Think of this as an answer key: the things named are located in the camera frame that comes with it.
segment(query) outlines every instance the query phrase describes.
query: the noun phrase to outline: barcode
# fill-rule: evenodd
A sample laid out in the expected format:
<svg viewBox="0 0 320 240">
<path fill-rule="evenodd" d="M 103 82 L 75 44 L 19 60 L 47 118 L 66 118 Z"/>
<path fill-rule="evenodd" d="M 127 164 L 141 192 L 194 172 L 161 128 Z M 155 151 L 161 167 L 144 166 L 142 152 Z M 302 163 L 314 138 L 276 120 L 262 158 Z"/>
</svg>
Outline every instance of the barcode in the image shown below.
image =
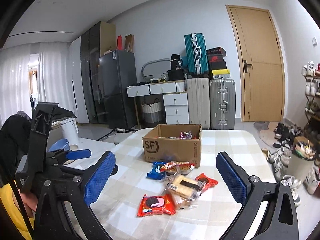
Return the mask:
<svg viewBox="0 0 320 240">
<path fill-rule="evenodd" d="M 175 185 L 170 184 L 170 185 L 169 185 L 169 188 L 171 188 L 171 189 L 173 189 L 173 190 L 177 190 L 178 187 L 175 186 Z"/>
</svg>

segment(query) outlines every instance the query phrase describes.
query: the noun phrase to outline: white curtain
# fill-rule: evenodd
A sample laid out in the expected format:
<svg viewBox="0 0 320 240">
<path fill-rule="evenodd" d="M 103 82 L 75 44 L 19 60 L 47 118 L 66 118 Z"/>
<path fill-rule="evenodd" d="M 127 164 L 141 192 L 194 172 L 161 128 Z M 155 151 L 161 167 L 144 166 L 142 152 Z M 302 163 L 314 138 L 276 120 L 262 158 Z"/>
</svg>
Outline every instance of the white curtain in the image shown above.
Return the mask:
<svg viewBox="0 0 320 240">
<path fill-rule="evenodd" d="M 31 114 L 28 63 L 30 44 L 0 51 L 0 123 L 19 110 Z"/>
<path fill-rule="evenodd" d="M 41 42 L 37 71 L 38 99 L 59 103 L 74 112 L 72 77 L 69 71 L 69 42 Z"/>
</svg>

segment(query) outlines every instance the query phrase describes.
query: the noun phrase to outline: blue bowl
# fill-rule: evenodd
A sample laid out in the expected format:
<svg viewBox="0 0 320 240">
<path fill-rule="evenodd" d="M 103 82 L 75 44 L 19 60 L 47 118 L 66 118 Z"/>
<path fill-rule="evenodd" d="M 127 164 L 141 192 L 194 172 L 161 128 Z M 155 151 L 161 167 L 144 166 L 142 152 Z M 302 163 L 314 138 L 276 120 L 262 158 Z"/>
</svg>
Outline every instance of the blue bowl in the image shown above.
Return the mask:
<svg viewBox="0 0 320 240">
<path fill-rule="evenodd" d="M 49 152 L 53 152 L 56 150 L 64 149 L 66 151 L 70 150 L 69 141 L 67 139 L 60 139 L 59 141 L 55 142 L 49 149 Z"/>
</svg>

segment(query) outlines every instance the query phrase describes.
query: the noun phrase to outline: checkered tablecloth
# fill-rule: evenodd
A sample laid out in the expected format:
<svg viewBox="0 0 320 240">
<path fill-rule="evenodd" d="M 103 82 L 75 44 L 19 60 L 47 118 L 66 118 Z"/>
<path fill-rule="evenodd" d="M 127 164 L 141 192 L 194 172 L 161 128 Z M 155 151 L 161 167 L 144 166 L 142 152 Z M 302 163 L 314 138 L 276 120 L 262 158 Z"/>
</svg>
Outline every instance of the checkered tablecloth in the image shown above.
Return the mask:
<svg viewBox="0 0 320 240">
<path fill-rule="evenodd" d="M 160 181 L 146 178 L 152 164 L 144 160 L 142 137 L 149 131 L 139 130 L 111 150 L 116 155 L 119 171 L 109 178 L 97 202 L 91 204 L 96 217 L 114 240 L 219 239 L 241 208 L 215 167 L 216 155 L 221 151 L 227 152 L 249 175 L 275 182 L 253 135 L 239 130 L 203 130 L 201 166 L 188 176 L 195 178 L 204 172 L 219 184 L 203 193 L 194 209 L 179 210 L 173 216 L 137 217 L 143 195 L 161 195 L 164 189 Z M 266 203 L 262 203 L 246 239 L 254 236 L 265 208 Z M 67 209 L 75 229 L 85 239 L 70 206 Z"/>
</svg>

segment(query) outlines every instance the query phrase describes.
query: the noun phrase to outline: wooden door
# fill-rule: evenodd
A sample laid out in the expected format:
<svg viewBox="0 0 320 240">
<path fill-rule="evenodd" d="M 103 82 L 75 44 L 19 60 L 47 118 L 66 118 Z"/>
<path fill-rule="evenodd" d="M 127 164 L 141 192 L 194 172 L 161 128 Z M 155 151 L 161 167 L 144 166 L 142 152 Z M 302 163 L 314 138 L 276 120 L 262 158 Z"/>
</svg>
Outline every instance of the wooden door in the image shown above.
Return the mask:
<svg viewBox="0 0 320 240">
<path fill-rule="evenodd" d="M 281 121 L 284 71 L 269 12 L 255 8 L 229 8 L 236 40 L 238 38 L 243 120 Z"/>
</svg>

